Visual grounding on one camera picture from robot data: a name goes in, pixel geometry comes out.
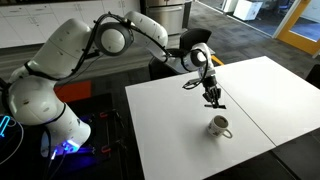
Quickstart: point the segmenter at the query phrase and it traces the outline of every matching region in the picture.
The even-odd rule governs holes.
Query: desk
[[[227,109],[214,110],[204,107],[202,85],[182,88],[197,76],[126,87],[145,179],[204,179],[275,147],[225,91],[219,101]],[[218,114],[230,121],[232,139],[207,133]]]
[[[216,74],[275,145],[320,127],[320,91],[268,57],[220,66]]]

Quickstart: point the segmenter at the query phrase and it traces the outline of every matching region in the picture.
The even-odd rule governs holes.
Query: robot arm
[[[101,24],[106,17],[119,23]],[[61,25],[24,66],[15,70],[9,80],[5,100],[13,117],[25,125],[45,124],[51,134],[42,137],[41,153],[60,155],[77,152],[90,136],[90,127],[80,121],[67,104],[55,95],[53,87],[60,79],[73,75],[90,52],[99,50],[108,56],[118,56],[135,42],[148,49],[178,74],[199,72],[207,100],[215,100],[212,91],[216,87],[214,67],[209,48],[196,44],[183,59],[173,57],[165,50],[168,42],[166,30],[150,18],[137,12],[129,12],[124,18],[105,14],[93,28],[84,22],[70,19]]]

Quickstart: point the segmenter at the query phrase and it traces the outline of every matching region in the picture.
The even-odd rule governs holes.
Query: mug handle
[[[222,134],[224,137],[226,137],[226,138],[229,138],[229,139],[231,139],[232,138],[232,133],[228,130],[228,129],[226,129],[226,132],[228,132],[229,133],[229,136],[227,136],[227,135],[225,135],[224,133]]]

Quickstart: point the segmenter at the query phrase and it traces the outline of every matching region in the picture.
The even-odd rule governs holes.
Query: coffee cup
[[[228,120],[225,117],[217,115],[210,121],[207,130],[214,137],[223,135],[230,139],[232,138],[232,133],[227,129],[228,125]]]

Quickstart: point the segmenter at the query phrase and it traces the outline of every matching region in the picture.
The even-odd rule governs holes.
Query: led light
[[[73,142],[72,140],[67,140],[67,142],[68,142],[70,145],[72,145],[73,147],[77,148],[77,149],[79,149],[79,147],[80,147],[77,143]]]
[[[54,158],[56,157],[56,154],[57,154],[57,149],[55,149],[55,150],[53,151],[53,154],[52,154],[52,156],[51,156],[51,160],[54,160]]]
[[[2,121],[1,121],[1,123],[0,123],[0,136],[4,137],[3,132],[4,132],[4,130],[6,129],[9,121],[10,121],[10,116],[4,116],[4,117],[2,118]]]

